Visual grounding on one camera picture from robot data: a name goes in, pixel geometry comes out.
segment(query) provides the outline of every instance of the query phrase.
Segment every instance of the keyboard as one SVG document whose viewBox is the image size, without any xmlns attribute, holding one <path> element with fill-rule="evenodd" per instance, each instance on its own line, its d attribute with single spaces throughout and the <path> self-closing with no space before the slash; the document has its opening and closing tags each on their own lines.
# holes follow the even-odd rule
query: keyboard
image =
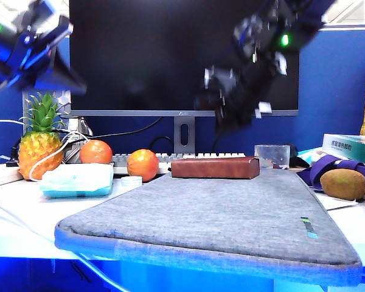
<svg viewBox="0 0 365 292">
<path fill-rule="evenodd" d="M 156 153 L 158 158 L 158 171 L 157 174 L 164 175 L 170 170 L 172 161 L 185 158 L 228 158 L 228 157 L 245 157 L 244 153 L 198 153 L 195 154 L 181 154 L 172 153 L 168 155 L 167 153 Z M 115 154 L 112 158 L 114 163 L 114 174 L 115 175 L 127 175 L 127 158 L 129 154 Z"/>
</svg>

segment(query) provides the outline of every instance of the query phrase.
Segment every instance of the pineapple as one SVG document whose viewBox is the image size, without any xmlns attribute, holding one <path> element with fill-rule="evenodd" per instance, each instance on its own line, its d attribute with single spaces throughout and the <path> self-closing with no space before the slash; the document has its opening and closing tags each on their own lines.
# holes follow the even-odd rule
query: pineapple
<svg viewBox="0 0 365 292">
<path fill-rule="evenodd" d="M 54 121 L 57 115 L 57 103 L 53 102 L 53 96 L 49 93 L 38 93 L 38 97 L 31 96 L 31 117 L 22 117 L 31 121 L 32 131 L 28 131 L 21 139 L 19 146 L 19 172 L 24 179 L 30 178 L 31 168 L 41 159 L 57 151 L 62 142 L 58 133 L 53 132 L 54 125 L 62 123 Z M 35 167 L 32 172 L 33 179 L 42 179 L 42 175 L 57 168 L 63 159 L 63 152 L 59 152 L 48 160 Z"/>
</svg>

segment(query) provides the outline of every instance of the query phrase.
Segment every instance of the kiwi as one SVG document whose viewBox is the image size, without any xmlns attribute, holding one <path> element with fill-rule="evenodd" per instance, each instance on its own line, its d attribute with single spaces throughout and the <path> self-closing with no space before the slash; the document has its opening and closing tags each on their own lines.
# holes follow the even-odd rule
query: kiwi
<svg viewBox="0 0 365 292">
<path fill-rule="evenodd" d="M 359 200 L 365 194 L 365 176 L 351 169 L 333 169 L 321 176 L 323 191 L 344 200 Z"/>
</svg>

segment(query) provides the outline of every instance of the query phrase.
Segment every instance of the black monitor screen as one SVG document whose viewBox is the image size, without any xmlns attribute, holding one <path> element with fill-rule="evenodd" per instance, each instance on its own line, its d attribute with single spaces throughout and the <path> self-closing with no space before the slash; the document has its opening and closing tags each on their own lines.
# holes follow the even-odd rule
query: black monitor screen
<svg viewBox="0 0 365 292">
<path fill-rule="evenodd" d="M 88 86 L 73 111 L 193 111 L 204 68 L 241 61 L 232 33 L 261 1 L 73 0 L 71 66 Z M 299 54 L 268 96 L 273 110 L 297 110 Z"/>
</svg>

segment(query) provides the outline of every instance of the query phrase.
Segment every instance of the brown box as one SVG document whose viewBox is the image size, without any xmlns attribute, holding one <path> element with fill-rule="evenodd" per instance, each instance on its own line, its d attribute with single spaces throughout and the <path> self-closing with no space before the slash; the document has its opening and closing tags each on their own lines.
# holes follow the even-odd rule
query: brown box
<svg viewBox="0 0 365 292">
<path fill-rule="evenodd" d="M 172 161 L 174 178 L 244 178 L 260 174 L 255 156 L 236 158 L 189 158 Z"/>
</svg>

